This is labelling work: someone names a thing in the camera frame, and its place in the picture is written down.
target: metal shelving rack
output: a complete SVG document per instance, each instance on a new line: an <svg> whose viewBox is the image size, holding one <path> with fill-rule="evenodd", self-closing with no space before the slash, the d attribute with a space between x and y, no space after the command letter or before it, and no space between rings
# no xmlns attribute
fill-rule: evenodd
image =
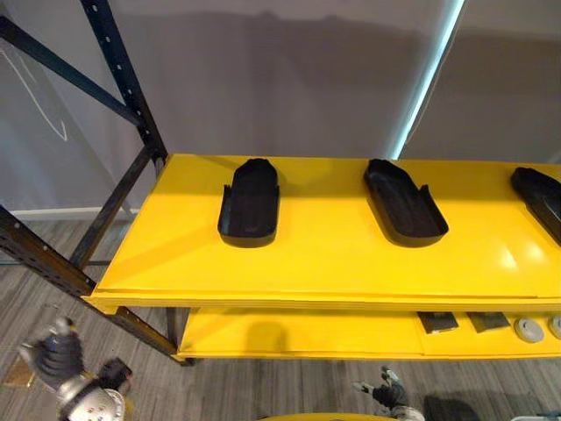
<svg viewBox="0 0 561 421"><path fill-rule="evenodd" d="M548 320L561 309L558 245L508 185L516 164L401 161L442 199L438 205L451 222L451 233L439 244L403 250L384 238L365 188L357 182L366 160L270 158L286 179L277 239L250 253L228 247L220 242L213 212L220 208L222 186L246 157L177 154L168 159L107 0L81 2L124 103L6 17L0 18L2 38L134 124L144 145L70 259L0 206L0 248L7 254L180 363L209 356L561 355L561 342L550 332L541 344L528 344L514 329L479 334L466 315L505 311L511 323L533 317L547 331ZM149 161L161 176L96 284L83 269ZM561 174L560 166L535 167L551 176ZM464 202L454 200L458 192ZM344 221L344 226L332 221ZM323 264L326 258L330 265ZM436 261L435 275L431 265ZM168 338L124 305L167 307ZM180 306L195 308L178 340L171 319ZM454 311L459 328L427 335L418 310ZM385 333L383 345L380 332Z"/></svg>
<svg viewBox="0 0 561 421"><path fill-rule="evenodd" d="M142 170L149 161L152 161L158 174L166 161L167 150L124 48L108 2L106 0L81 0L81 3L103 51L103 57L123 96L124 103L73 68L6 16L0 17L2 38L135 125L144 146L124 173L69 260L57 253L3 206L0 206L0 247L52 285L98 311L82 300L82 296L89 296L96 286L96 283L83 272L83 269ZM104 316L161 353L167 356L175 354L176 344L172 340L158 333L126 307L119 307L115 314Z"/></svg>

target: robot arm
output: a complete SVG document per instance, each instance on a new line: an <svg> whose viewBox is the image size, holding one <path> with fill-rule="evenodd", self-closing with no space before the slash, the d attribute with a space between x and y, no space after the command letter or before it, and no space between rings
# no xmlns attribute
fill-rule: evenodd
<svg viewBox="0 0 561 421"><path fill-rule="evenodd" d="M391 410L391 416L399 421L424 421L423 414L409 406L408 394L403 388L399 377L388 367L382 367L382 379L386 384L380 387L366 382L354 382L352 386L372 397Z"/></svg>
<svg viewBox="0 0 561 421"><path fill-rule="evenodd" d="M60 421L123 421L124 398L117 390L132 371L120 359L114 359L106 362L97 376L87 373L71 320L57 318L38 338L23 344L19 353L56 394Z"/></svg>

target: shelf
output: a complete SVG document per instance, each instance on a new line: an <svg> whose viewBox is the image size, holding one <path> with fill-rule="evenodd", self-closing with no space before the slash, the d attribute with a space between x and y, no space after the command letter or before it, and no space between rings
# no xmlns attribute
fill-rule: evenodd
<svg viewBox="0 0 561 421"><path fill-rule="evenodd" d="M507 314L511 323L521 315ZM549 315L524 314L543 328L542 342L519 339L514 328L477 333L465 313L458 329L426 334L416 313L352 310L193 309L182 358L332 358L464 360L560 357Z"/></svg>
<svg viewBox="0 0 561 421"><path fill-rule="evenodd" d="M353 310L556 310L561 249L509 183L518 165L399 161L429 184L450 231L392 243L362 180L367 160L269 158L279 174L276 239L225 244L223 188L241 156L170 157L92 304ZM559 165L531 165L560 178Z"/></svg>

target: wall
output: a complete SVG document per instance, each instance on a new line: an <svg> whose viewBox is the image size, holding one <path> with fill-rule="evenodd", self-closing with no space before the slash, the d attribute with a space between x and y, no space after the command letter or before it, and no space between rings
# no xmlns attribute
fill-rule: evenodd
<svg viewBox="0 0 561 421"><path fill-rule="evenodd" d="M472 0L402 157L561 162L561 2Z"/></svg>
<svg viewBox="0 0 561 421"><path fill-rule="evenodd" d="M4 3L16 23L119 97L78 2ZM387 153L451 4L110 3L170 152L351 157ZM559 4L468 1L457 42L403 155L550 160L561 133L554 77ZM11 210L103 204L140 148L136 131L24 57L29 75L10 46L2 48L51 124L65 123L67 141L0 58L0 136L10 151L0 155L0 202ZM534 146L522 142L532 134ZM152 184L147 168L131 206L141 205Z"/></svg>

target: wooden floor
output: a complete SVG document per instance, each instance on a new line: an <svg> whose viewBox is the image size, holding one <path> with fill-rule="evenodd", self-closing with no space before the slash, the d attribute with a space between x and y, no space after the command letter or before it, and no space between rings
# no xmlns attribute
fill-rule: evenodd
<svg viewBox="0 0 561 421"><path fill-rule="evenodd" d="M29 226L66 256L87 229L85 222L33 222ZM116 222L94 259L109 259L128 228ZM103 268L89 268L99 279ZM96 372L118 356L134 372L129 398L133 420L235 420L295 412L375 413L354 380L378 382L387 364L402 378L412 404L428 420L509 420L561 410L561 359L407 362L356 360L201 360L180 367L170 359L64 296L25 268L0 267L0 378L16 346L54 313L71 317L80 330L86 367ZM163 309L140 315L163 329ZM0 389L0 419L55 420L55 401L35 382L30 389Z"/></svg>

